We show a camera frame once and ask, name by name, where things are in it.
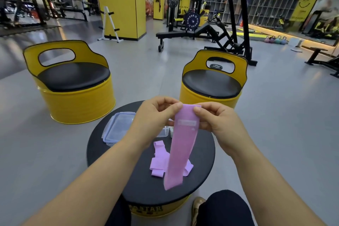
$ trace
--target purple resistance band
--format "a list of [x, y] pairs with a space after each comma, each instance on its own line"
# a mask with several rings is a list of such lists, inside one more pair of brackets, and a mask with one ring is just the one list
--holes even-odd
[[184, 169], [199, 129], [199, 117], [193, 112], [195, 106], [184, 104], [175, 115], [170, 158], [164, 178], [165, 190], [182, 184]]

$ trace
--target yellow barrel stool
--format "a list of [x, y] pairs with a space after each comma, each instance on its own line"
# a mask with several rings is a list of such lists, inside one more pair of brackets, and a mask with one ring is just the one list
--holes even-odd
[[[207, 61], [222, 59], [234, 64], [232, 73], [207, 67]], [[235, 108], [247, 81], [247, 60], [236, 55], [200, 50], [182, 72], [179, 100], [184, 104], [218, 102]]]
[[[71, 61], [44, 66], [41, 53], [70, 49]], [[94, 121], [115, 106], [112, 77], [106, 59], [82, 40], [36, 44], [23, 51], [28, 71], [45, 100], [51, 117], [64, 124]]]

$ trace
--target weight plate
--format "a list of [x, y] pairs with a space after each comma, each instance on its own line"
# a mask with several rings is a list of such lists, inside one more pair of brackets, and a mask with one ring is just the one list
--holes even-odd
[[222, 70], [222, 66], [221, 65], [217, 65], [217, 64], [211, 64], [210, 68], [216, 69], [216, 70]]
[[186, 28], [196, 30], [200, 24], [200, 16], [196, 13], [190, 13], [186, 19]]
[[179, 4], [179, 0], [167, 0], [167, 5], [170, 8], [176, 8], [176, 6]]

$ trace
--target black seat cushion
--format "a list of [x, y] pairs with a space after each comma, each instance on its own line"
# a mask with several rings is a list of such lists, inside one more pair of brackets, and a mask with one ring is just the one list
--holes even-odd
[[191, 91], [215, 99], [236, 97], [242, 89], [234, 78], [212, 70], [189, 71], [182, 77], [182, 82]]
[[50, 67], [37, 78], [51, 91], [68, 92], [99, 85], [108, 79], [110, 74], [109, 69], [103, 65], [81, 62]]

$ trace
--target green kettlebell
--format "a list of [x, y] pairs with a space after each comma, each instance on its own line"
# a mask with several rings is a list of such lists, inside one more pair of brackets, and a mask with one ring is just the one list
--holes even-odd
[[281, 36], [279, 35], [278, 38], [274, 40], [274, 44], [280, 44], [281, 40]]
[[280, 41], [280, 44], [286, 45], [287, 44], [287, 38], [283, 37], [282, 40]]

